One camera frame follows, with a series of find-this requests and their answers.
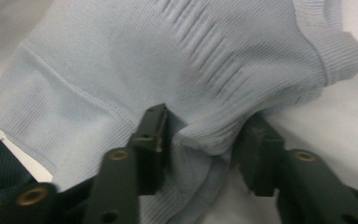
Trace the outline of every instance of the white surface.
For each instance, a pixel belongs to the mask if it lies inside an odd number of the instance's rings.
[[[40,20],[51,0],[0,0],[0,75],[16,46]],[[358,0],[342,0],[344,30],[358,39]],[[348,185],[358,189],[358,76],[324,91],[316,102],[272,116],[271,124],[287,140],[287,148],[301,147],[321,155]],[[51,174],[0,137],[39,180]],[[237,170],[232,169],[222,193],[201,223],[279,223],[274,199],[247,195]]]

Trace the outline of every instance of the ribbed cuff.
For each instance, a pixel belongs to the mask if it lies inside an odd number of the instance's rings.
[[[329,26],[324,16],[324,0],[293,0],[293,5],[299,30],[315,48],[324,65],[325,86],[356,75],[358,42],[351,34]]]

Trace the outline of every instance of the knit fabric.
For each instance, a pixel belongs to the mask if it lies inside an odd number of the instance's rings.
[[[358,72],[337,0],[56,1],[0,80],[0,128],[68,189],[166,104],[171,167],[142,223],[193,223],[247,118]]]

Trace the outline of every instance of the metal screw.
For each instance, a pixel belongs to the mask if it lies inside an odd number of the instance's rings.
[[[43,201],[48,196],[48,190],[43,187],[36,187],[29,189],[25,193],[22,193],[16,203],[21,206],[31,205]]]
[[[301,161],[316,161],[316,157],[309,152],[297,152],[296,157]]]
[[[109,159],[112,161],[121,161],[129,157],[129,153],[124,150],[114,151],[109,154]]]

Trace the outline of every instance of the light blue sweater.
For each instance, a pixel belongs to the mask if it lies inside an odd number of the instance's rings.
[[[0,128],[68,189],[164,103],[172,167],[142,223],[194,223],[247,118],[358,72],[339,24],[338,0],[56,1],[0,80]]]

